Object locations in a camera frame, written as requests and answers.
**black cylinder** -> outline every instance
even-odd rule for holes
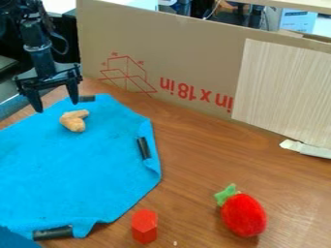
[[[42,29],[41,22],[27,20],[20,27],[24,49],[31,55],[39,78],[49,78],[56,74],[51,54],[51,41]]]

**box diagram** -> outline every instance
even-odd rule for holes
[[[158,92],[148,83],[146,71],[128,55],[108,58],[104,65],[106,69],[100,70],[104,76],[101,81],[135,93]]]

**cardboard box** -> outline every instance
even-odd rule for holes
[[[96,0],[77,1],[83,74],[189,109],[230,118],[246,39],[331,53],[292,37]]]

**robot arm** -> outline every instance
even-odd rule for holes
[[[18,92],[29,100],[37,112],[43,112],[40,90],[66,85],[73,104],[78,102],[78,87],[82,77],[78,64],[54,62],[52,52],[65,54],[67,41],[54,32],[53,24],[41,0],[0,0],[0,39],[6,32],[6,21],[10,20],[18,30],[24,50],[32,59],[34,68],[14,78]],[[50,37],[66,43],[63,52],[52,45]]]

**black cable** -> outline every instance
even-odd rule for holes
[[[50,35],[53,37],[53,38],[56,38],[56,39],[59,39],[61,41],[63,41],[65,43],[65,48],[64,48],[64,51],[59,51],[57,48],[55,48],[54,46],[52,47],[52,49],[57,53],[57,54],[60,54],[60,55],[66,55],[69,51],[69,43],[67,41],[66,38],[64,38],[62,35],[59,35],[55,32],[51,32]]]

